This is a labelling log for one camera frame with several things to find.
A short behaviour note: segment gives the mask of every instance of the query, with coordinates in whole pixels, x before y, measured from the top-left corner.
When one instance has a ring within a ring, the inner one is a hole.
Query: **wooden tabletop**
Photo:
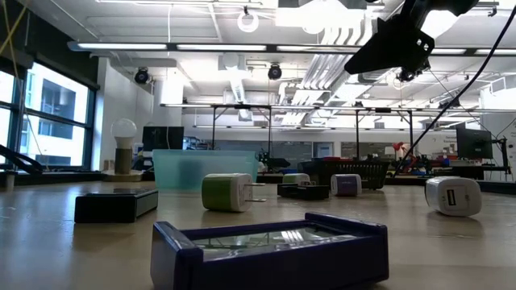
[[[275,187],[266,186],[255,188],[255,195],[268,200],[246,213],[207,211],[198,193],[161,193],[158,210],[134,224],[73,222],[79,194],[153,186],[93,182],[0,192],[0,289],[152,289],[154,221],[187,229],[288,221],[306,212],[389,227],[391,277],[376,289],[516,288],[516,199],[496,194],[484,195],[480,214],[460,218],[432,212],[422,187],[295,201],[278,198]]]

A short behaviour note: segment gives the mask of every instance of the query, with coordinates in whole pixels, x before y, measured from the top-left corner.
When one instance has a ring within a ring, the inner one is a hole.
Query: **yellow cable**
[[[7,14],[7,9],[6,9],[7,8],[6,0],[2,0],[2,4],[4,6],[3,14],[4,14],[4,18],[6,20],[7,33],[9,33],[11,35],[12,30],[9,27],[9,15]],[[19,74],[18,74],[18,65],[16,64],[15,49],[13,48],[13,42],[12,42],[11,38],[7,37],[6,41],[9,43],[10,55],[11,55],[11,57],[13,59],[13,68],[15,69],[16,84],[18,85],[18,91],[21,94],[22,93],[22,83],[20,81]],[[25,112],[24,112],[25,111],[25,104],[21,104],[21,106],[22,106],[22,110],[21,110],[20,114],[22,116],[24,116],[25,115]],[[36,138],[36,136],[34,134],[34,130],[32,129],[32,123],[31,123],[31,120],[29,119],[29,116],[27,116],[27,121],[28,121],[28,124],[29,124],[29,128],[31,129],[32,137],[34,137],[35,145],[38,147],[38,151],[41,154],[41,158],[42,159],[47,159],[47,156],[43,155],[43,153],[41,152],[40,145],[38,144],[38,140],[37,140],[37,138]],[[47,168],[47,171],[50,171],[50,168],[48,168],[48,162],[45,162],[44,165]]]
[[[8,34],[7,34],[6,40],[4,40],[4,42],[2,43],[2,46],[0,47],[0,55],[3,53],[3,50],[6,49],[7,43],[10,42],[10,40],[12,39],[13,34],[16,31],[16,28],[18,28],[19,22],[22,20],[23,15],[25,14],[25,11],[27,11],[27,5],[30,1],[31,0],[25,1],[25,3],[23,4],[22,12],[19,13],[18,19],[16,19],[16,22],[10,31],[9,31],[9,25],[7,25]],[[6,4],[5,0],[3,1],[3,10],[5,11],[5,14],[7,14],[7,4]]]

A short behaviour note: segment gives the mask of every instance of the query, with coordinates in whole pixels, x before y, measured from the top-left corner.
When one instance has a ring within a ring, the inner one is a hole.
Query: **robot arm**
[[[430,67],[428,56],[435,41],[421,31],[432,10],[449,10],[455,16],[470,11],[478,0],[405,0],[400,14],[378,19],[378,32],[346,63],[350,74],[401,67],[400,81],[412,81]]]

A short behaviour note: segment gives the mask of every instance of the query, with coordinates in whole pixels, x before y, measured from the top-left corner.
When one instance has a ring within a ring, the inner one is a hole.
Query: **translucent blue bin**
[[[254,151],[152,151],[158,189],[201,190],[211,173],[247,173],[256,182],[258,161]]]

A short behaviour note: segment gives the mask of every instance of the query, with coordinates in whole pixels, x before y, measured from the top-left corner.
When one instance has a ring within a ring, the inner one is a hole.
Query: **computer monitor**
[[[460,158],[492,159],[493,142],[486,130],[457,128],[457,151]]]
[[[154,149],[183,149],[183,135],[185,128],[182,126],[145,126],[144,127],[144,151]]]

